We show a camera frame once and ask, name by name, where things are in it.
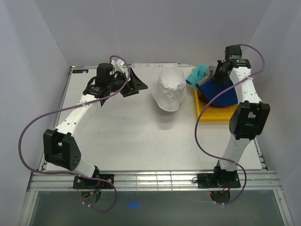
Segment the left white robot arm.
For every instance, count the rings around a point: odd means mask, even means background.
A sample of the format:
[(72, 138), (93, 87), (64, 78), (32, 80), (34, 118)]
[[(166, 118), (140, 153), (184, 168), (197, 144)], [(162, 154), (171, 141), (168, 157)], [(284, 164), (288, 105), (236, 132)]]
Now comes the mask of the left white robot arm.
[(83, 182), (89, 188), (99, 185), (97, 167), (81, 157), (76, 138), (92, 116), (103, 106), (104, 98), (120, 91), (123, 97), (138, 94), (147, 89), (129, 68), (124, 72), (119, 61), (100, 63), (96, 76), (91, 78), (75, 108), (54, 130), (47, 129), (43, 134), (44, 158), (53, 165), (62, 167), (75, 174), (84, 176)]

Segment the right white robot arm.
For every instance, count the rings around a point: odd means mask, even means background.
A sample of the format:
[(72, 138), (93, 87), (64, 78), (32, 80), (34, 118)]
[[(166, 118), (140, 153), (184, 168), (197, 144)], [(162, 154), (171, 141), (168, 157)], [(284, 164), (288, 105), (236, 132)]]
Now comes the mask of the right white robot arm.
[(218, 161), (212, 175), (218, 187), (236, 181), (237, 164), (244, 150), (257, 135), (262, 133), (270, 112), (256, 93), (251, 77), (249, 60), (242, 57), (240, 45), (227, 46), (225, 57), (218, 61), (213, 79), (219, 83), (232, 82), (235, 87), (238, 105), (230, 121), (230, 140), (222, 158)]

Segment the dark red bucket hat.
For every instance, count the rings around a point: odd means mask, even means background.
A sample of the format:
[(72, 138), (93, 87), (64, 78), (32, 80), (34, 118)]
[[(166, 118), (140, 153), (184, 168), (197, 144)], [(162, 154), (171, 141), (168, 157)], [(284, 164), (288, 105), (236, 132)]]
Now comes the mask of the dark red bucket hat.
[(208, 104), (210, 102), (210, 100), (202, 93), (198, 94), (198, 99), (205, 104)]

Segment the white bucket hat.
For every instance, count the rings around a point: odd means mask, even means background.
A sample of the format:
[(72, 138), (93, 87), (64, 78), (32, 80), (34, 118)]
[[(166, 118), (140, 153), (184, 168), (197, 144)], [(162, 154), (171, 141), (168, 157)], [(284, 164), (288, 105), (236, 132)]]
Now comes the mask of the white bucket hat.
[(152, 87), (152, 96), (159, 108), (176, 112), (186, 95), (186, 81), (179, 67), (163, 69)]

